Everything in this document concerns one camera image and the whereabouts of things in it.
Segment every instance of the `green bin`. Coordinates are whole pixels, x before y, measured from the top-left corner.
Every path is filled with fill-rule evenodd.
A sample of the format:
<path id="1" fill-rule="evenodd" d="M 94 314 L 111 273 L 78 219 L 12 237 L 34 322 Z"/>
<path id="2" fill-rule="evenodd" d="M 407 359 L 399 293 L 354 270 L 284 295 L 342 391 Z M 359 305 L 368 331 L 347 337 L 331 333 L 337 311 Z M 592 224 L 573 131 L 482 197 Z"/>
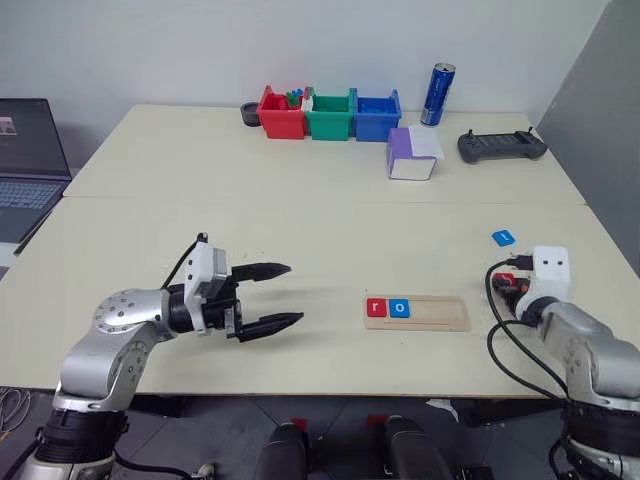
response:
<path id="1" fill-rule="evenodd" d="M 325 97 L 311 92 L 313 108 L 306 111 L 311 138 L 314 140 L 348 140 L 353 134 L 353 112 L 356 89 L 344 97 Z"/>

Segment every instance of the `laptop keyboard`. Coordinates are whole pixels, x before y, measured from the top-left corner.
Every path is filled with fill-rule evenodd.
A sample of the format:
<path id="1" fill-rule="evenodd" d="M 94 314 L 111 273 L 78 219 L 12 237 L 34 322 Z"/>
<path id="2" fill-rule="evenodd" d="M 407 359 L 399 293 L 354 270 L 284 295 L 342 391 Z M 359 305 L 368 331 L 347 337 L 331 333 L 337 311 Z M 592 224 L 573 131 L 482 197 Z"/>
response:
<path id="1" fill-rule="evenodd" d="M 55 183 L 0 182 L 0 207 L 40 210 L 60 187 Z"/>

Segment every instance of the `blue bin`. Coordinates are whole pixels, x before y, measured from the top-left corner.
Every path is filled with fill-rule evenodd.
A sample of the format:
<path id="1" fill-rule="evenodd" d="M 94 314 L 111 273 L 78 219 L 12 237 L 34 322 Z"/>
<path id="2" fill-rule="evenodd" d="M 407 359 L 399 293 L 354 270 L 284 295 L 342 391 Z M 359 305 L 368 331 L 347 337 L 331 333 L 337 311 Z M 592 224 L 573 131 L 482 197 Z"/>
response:
<path id="1" fill-rule="evenodd" d="M 359 142 L 386 142 L 389 130 L 398 126 L 402 116 L 398 91 L 389 98 L 358 97 L 355 95 L 354 126 Z"/>

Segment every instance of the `laptop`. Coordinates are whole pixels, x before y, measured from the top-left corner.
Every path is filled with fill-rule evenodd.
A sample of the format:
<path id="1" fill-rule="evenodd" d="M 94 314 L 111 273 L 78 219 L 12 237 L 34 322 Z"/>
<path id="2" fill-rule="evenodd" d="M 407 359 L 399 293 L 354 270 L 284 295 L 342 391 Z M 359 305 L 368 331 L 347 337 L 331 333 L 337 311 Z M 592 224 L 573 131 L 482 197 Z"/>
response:
<path id="1" fill-rule="evenodd" d="M 0 98 L 0 242 L 21 242 L 69 182 L 49 102 Z"/>

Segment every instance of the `floor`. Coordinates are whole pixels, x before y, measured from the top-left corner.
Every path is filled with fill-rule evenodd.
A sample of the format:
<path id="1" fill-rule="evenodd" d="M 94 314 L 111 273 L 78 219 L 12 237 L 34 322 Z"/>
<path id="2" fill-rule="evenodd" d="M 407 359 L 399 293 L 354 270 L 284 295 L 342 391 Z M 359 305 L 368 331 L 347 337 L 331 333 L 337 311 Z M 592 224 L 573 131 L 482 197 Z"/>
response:
<path id="1" fill-rule="evenodd" d="M 51 395 L 33 395 L 32 410 L 19 430 L 0 442 L 0 475 L 46 422 Z M 273 428 L 292 418 L 308 421 L 313 444 L 327 459 L 311 480 L 380 478 L 370 451 L 369 415 L 400 414 L 427 431 L 445 460 L 459 465 L 491 466 L 496 480 L 552 480 L 547 451 L 560 434 L 554 410 L 488 427 L 468 428 L 446 410 L 419 398 L 371 397 L 193 397 L 182 418 L 130 412 L 129 432 L 119 453 L 132 461 L 162 464 L 189 472 L 207 462 L 223 480 L 253 476 L 258 455 Z M 115 479 L 158 478 L 116 468 Z"/>

